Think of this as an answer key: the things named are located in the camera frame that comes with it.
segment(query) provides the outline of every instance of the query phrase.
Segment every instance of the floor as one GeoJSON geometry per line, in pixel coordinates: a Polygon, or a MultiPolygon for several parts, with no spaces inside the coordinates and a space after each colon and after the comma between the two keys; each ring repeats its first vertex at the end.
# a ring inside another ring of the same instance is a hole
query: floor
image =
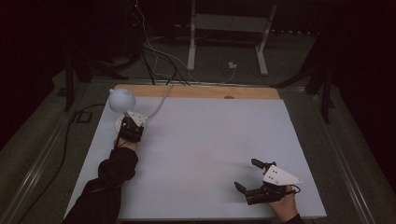
{"type": "MultiPolygon", "coordinates": [[[[254,51],[254,38],[241,37],[223,41],[218,36],[203,36],[198,39],[195,70],[186,71],[180,62],[187,61],[188,38],[166,39],[151,36],[146,42],[148,64],[155,67],[155,81],[164,82],[174,74],[170,63],[155,55],[170,54],[183,79],[177,84],[191,85],[246,85],[267,87],[296,75],[309,49],[315,42],[310,35],[270,34],[264,51],[269,75],[260,75],[254,51]],[[229,68],[228,63],[236,63],[229,68]]],[[[91,83],[77,82],[76,100],[70,111],[89,105],[104,104],[108,90],[120,81],[95,73],[91,83]]],[[[128,77],[124,83],[150,84],[149,73],[143,60],[121,72],[128,77]]],[[[0,153],[0,216],[11,216],[10,222],[17,223],[61,223],[64,211],[84,162],[102,107],[87,109],[92,112],[89,123],[72,123],[72,112],[64,112],[65,99],[57,96],[64,87],[64,72],[54,78],[55,90],[41,104],[0,153]],[[55,175],[65,160],[53,184],[39,194],[55,175]],[[48,158],[42,166],[35,166],[36,158],[48,158]],[[22,184],[30,174],[31,186],[22,184]]],[[[325,123],[318,112],[319,95],[307,95],[302,79],[279,94],[290,112],[305,157],[318,186],[327,217],[307,219],[305,223],[396,223],[396,196],[365,144],[360,130],[348,113],[337,87],[332,86],[330,109],[331,123],[325,123]]],[[[264,220],[232,221],[231,223],[263,223],[264,220]]]]}

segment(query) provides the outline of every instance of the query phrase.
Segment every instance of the white tabletop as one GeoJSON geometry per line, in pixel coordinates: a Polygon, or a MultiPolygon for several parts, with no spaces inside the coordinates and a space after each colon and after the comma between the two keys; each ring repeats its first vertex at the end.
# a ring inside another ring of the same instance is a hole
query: white tabletop
{"type": "MultiPolygon", "coordinates": [[[[150,114],[160,97],[136,97],[135,112],[150,114]]],[[[81,169],[67,212],[85,183],[97,177],[116,138],[120,114],[108,104],[81,169]]],[[[282,100],[166,98],[139,143],[135,177],[122,187],[120,219],[244,219],[274,217],[266,204],[248,205],[233,182],[262,185],[251,159],[275,161],[300,177],[302,217],[325,217],[313,176],[282,100]]]]}

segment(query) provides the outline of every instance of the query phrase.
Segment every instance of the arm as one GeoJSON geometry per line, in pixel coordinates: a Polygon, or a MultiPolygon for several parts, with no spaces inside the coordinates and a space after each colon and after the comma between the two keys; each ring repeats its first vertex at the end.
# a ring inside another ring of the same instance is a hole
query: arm
{"type": "Polygon", "coordinates": [[[116,223],[120,211],[121,185],[134,177],[138,162],[136,151],[137,143],[121,139],[111,151],[109,159],[100,163],[98,178],[85,185],[63,224],[116,223]]]}
{"type": "MultiPolygon", "coordinates": [[[[286,191],[291,191],[291,186],[287,186],[286,191]]],[[[303,221],[297,212],[294,194],[285,195],[280,201],[268,203],[275,212],[279,220],[284,224],[300,224],[303,221]]]]}

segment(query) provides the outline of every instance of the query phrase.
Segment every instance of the dark background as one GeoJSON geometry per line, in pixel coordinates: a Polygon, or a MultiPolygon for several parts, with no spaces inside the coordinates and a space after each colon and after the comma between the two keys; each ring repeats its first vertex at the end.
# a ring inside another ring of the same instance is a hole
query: dark background
{"type": "MultiPolygon", "coordinates": [[[[197,1],[197,10],[246,16],[266,15],[269,1],[197,1]]],[[[395,32],[391,1],[277,1],[273,29],[318,35],[303,70],[318,63],[333,68],[339,87],[379,166],[396,190],[395,32]]],[[[140,1],[147,23],[161,35],[183,35],[174,26],[190,22],[185,0],[140,1]]],[[[2,148],[52,91],[51,79],[64,69],[65,37],[94,59],[111,62],[124,50],[125,8],[134,1],[10,1],[0,13],[2,148]]],[[[89,81],[88,72],[78,76],[89,81]]]]}

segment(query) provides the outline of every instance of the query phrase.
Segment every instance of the black sleeve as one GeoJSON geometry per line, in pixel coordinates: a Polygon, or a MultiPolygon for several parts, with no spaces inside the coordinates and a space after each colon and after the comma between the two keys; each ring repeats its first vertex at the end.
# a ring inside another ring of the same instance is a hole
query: black sleeve
{"type": "Polygon", "coordinates": [[[283,224],[304,224],[304,222],[301,219],[300,214],[297,214],[295,217],[293,217],[287,222],[284,222],[283,224]]]}
{"type": "Polygon", "coordinates": [[[121,185],[134,177],[137,155],[126,147],[111,151],[102,161],[98,178],[90,180],[63,224],[116,223],[121,205],[121,185]]]}

